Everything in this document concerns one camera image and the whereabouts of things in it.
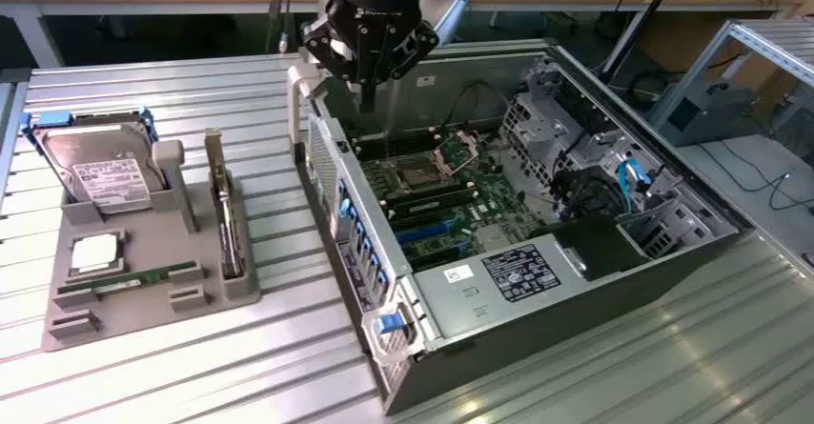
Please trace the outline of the RAM stick with white label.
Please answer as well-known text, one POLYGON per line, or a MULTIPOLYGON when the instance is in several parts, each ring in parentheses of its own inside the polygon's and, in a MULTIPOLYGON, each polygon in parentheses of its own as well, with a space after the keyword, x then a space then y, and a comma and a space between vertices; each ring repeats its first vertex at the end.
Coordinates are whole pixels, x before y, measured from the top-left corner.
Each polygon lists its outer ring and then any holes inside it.
POLYGON ((426 212, 448 209, 470 203, 478 196, 476 188, 439 193, 422 198, 392 203, 384 209, 390 220, 406 218, 426 212))

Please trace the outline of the grey box device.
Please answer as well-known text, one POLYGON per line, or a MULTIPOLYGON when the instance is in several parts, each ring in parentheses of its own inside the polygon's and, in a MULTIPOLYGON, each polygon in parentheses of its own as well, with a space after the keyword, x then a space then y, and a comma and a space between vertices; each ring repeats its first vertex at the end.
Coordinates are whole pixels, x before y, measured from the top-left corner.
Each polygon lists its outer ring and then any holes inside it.
POLYGON ((754 91, 734 87, 724 80, 694 83, 675 109, 666 117, 664 138, 675 147, 735 137, 743 127, 754 100, 754 91))

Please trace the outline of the black expansion slot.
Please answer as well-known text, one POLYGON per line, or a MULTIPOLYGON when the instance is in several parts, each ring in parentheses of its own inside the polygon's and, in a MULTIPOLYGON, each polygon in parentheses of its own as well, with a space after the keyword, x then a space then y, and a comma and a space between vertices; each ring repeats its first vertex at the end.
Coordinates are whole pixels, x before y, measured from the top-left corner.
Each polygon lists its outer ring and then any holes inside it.
POLYGON ((458 244, 448 248, 410 258, 408 262, 416 272, 423 271, 434 267, 446 265, 450 262, 455 262, 466 255, 467 249, 467 243, 458 244))

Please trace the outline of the grey plastic parts rack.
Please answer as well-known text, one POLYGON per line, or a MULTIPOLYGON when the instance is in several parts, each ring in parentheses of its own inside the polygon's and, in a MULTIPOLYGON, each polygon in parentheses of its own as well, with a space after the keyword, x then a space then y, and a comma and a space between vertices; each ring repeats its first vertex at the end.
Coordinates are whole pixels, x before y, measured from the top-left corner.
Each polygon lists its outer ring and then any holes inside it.
POLYGON ((151 194, 149 209, 105 215, 91 202, 61 207, 40 340, 40 347, 47 352, 217 313, 260 299, 241 187, 231 171, 232 209, 245 267, 243 276, 227 279, 221 271, 209 169, 204 182, 184 180, 180 172, 183 147, 176 140, 153 144, 152 160, 165 173, 169 187, 151 194), (119 238, 117 259, 105 269, 77 273, 69 267, 73 242, 104 233, 119 238), (56 288, 65 284, 187 261, 195 261, 197 265, 169 272, 169 279, 153 285, 129 281, 56 293, 56 288))

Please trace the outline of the open black PC case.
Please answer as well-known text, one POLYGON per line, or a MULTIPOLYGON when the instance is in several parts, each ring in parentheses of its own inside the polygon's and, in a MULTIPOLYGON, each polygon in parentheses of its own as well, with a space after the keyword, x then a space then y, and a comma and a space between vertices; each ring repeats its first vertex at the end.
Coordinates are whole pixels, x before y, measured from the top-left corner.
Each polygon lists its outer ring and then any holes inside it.
MULTIPOLYGON (((438 50, 408 76, 383 89, 371 113, 351 106, 341 84, 316 64, 288 72, 288 99, 308 101, 307 132, 297 169, 351 323, 369 364, 382 412, 394 416, 487 374, 542 353, 658 300, 740 237, 746 227, 676 151, 640 121, 612 90, 564 48, 512 42, 495 47, 438 50), (612 217, 650 261, 626 272, 586 281, 586 289, 554 306, 492 329, 447 340, 420 301, 415 271, 367 183, 355 144, 396 139, 431 128, 470 129, 495 137, 507 179, 526 191, 544 225, 564 222, 550 185, 520 173, 502 140, 502 121, 527 73, 543 56, 594 101, 610 110, 638 145, 635 155, 651 181, 611 177, 627 211, 612 217), (377 334, 377 316, 399 313, 406 326, 377 334)), ((564 249, 579 276, 583 263, 564 249)))

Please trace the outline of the grey metal disk bay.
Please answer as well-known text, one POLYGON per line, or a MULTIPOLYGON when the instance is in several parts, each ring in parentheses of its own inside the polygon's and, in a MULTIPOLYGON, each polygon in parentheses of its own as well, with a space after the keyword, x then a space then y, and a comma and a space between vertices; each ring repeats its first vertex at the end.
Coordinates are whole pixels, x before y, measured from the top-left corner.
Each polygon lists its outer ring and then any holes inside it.
POLYGON ((528 70, 526 86, 502 121, 504 148, 520 173, 547 186, 559 172, 598 166, 611 177, 626 172, 630 181, 648 183, 636 143, 551 56, 528 70))

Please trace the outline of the CPU socket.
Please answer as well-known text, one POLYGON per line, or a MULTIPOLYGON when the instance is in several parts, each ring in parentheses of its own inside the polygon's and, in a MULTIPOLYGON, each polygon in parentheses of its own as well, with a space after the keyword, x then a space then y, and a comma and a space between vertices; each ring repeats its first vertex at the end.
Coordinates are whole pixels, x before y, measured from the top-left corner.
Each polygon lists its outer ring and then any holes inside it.
POLYGON ((440 173, 427 158, 399 160, 395 163, 395 175, 406 189, 415 189, 442 181, 440 173))

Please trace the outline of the silver CPU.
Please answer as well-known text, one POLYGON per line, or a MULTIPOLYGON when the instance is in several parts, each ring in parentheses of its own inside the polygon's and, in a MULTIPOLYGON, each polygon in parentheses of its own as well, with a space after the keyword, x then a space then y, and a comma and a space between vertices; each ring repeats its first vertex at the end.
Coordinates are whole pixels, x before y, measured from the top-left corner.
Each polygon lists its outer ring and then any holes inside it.
POLYGON ((69 267, 77 273, 88 273, 109 267, 119 254, 119 238, 104 233, 77 239, 71 250, 69 267))

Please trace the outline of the black graphics card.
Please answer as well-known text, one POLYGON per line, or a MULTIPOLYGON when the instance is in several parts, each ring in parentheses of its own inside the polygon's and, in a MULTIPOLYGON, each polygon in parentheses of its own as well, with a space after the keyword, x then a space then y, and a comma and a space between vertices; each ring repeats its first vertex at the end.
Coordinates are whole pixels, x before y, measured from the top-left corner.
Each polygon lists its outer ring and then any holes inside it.
POLYGON ((217 129, 204 131, 204 149, 209 168, 209 185, 220 230, 221 271, 227 279, 244 275, 244 257, 240 251, 232 209, 233 188, 217 129))

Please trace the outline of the green RAM stick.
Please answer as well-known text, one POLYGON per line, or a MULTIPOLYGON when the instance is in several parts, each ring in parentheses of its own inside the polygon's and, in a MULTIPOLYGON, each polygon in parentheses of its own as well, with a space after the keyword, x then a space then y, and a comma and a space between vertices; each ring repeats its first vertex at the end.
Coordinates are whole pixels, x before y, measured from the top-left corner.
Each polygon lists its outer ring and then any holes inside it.
POLYGON ((141 285, 153 285, 169 279, 169 272, 185 270, 195 267, 195 261, 176 263, 173 265, 149 269, 141 272, 125 272, 105 277, 91 278, 76 283, 65 284, 56 288, 57 294, 77 292, 85 289, 95 289, 105 286, 112 286, 119 283, 137 281, 141 285))

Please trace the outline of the black tripod pole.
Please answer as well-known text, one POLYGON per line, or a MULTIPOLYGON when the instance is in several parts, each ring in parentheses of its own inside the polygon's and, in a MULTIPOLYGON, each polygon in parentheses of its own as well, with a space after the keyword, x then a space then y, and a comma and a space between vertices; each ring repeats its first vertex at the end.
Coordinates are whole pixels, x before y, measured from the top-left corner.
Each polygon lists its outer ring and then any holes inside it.
POLYGON ((615 77, 624 58, 630 54, 635 42, 638 41, 638 36, 647 24, 647 21, 658 11, 663 1, 664 0, 651 0, 647 8, 643 11, 636 12, 631 23, 620 35, 620 38, 610 53, 608 61, 602 69, 599 79, 603 82, 608 83, 615 77))

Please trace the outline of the black plastic air duct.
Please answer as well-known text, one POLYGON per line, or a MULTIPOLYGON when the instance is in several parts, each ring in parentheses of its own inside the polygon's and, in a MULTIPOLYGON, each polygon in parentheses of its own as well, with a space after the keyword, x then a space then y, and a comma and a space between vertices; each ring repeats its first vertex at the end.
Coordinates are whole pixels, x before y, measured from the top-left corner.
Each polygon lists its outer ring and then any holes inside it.
POLYGON ((583 263, 580 274, 587 281, 626 272, 650 261, 610 216, 539 226, 527 239, 544 234, 552 234, 559 246, 578 255, 583 263))

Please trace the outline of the silver hard disk drive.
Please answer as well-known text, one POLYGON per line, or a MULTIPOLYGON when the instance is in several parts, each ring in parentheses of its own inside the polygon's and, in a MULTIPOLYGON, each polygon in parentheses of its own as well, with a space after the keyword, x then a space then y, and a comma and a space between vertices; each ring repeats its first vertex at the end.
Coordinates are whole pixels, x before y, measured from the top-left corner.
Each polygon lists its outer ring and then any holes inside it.
POLYGON ((72 202, 91 202, 105 215, 152 207, 151 194, 165 180, 144 122, 33 127, 32 137, 72 202))

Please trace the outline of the grey power supply unit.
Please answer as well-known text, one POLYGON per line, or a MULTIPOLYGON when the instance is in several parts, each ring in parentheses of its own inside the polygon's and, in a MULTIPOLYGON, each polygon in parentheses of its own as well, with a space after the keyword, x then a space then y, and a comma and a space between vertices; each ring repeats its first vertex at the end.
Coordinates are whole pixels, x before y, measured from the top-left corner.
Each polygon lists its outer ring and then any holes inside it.
POLYGON ((447 340, 492 329, 586 289, 551 234, 422 271, 415 279, 420 303, 447 340))

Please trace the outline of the blue expansion slot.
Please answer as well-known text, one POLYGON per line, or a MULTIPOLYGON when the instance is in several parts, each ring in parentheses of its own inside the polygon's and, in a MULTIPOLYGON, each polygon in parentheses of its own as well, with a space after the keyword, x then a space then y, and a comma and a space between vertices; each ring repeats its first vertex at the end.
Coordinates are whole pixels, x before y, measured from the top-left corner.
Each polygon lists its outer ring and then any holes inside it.
POLYGON ((415 227, 407 231, 398 232, 395 238, 399 244, 415 242, 426 238, 450 233, 455 220, 444 220, 440 223, 415 227))

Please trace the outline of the aluminium profile frame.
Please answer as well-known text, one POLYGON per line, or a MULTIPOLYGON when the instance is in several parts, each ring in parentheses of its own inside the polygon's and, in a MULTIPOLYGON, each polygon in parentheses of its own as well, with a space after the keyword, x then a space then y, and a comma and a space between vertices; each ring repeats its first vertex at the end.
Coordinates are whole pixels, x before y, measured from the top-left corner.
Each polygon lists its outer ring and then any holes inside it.
POLYGON ((746 47, 746 55, 738 57, 742 62, 730 65, 731 73, 738 71, 755 53, 790 73, 814 92, 814 20, 802 18, 728 20, 695 58, 676 87, 651 113, 650 124, 658 131, 664 128, 691 83, 706 72, 712 58, 730 40, 736 40, 746 47))

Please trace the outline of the metal socket cover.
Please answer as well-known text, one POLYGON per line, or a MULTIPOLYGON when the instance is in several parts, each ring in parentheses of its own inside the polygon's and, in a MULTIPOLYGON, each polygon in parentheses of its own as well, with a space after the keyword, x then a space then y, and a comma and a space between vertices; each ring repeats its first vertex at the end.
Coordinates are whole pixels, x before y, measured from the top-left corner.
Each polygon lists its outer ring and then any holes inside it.
POLYGON ((475 138, 458 131, 432 150, 430 157, 439 173, 454 176, 478 159, 475 138))

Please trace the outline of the green motherboard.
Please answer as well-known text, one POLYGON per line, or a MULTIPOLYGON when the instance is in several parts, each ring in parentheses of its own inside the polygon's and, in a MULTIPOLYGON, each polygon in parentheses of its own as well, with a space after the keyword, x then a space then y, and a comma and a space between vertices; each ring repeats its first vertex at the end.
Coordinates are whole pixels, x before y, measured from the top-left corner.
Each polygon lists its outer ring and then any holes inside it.
POLYGON ((544 225, 542 214, 527 202, 528 193, 511 185, 500 161, 502 146, 495 137, 470 129, 451 131, 431 128, 420 134, 407 134, 390 140, 384 137, 355 144, 367 183, 372 189, 377 206, 384 209, 392 203, 414 200, 439 193, 476 188, 478 196, 467 204, 406 218, 388 221, 394 235, 411 228, 454 219, 450 233, 423 240, 399 244, 406 259, 467 243, 466 255, 479 255, 527 239, 528 233, 544 225), (436 184, 406 189, 395 175, 399 160, 427 158, 439 144, 458 131, 464 131, 476 140, 478 159, 454 176, 440 174, 436 184))

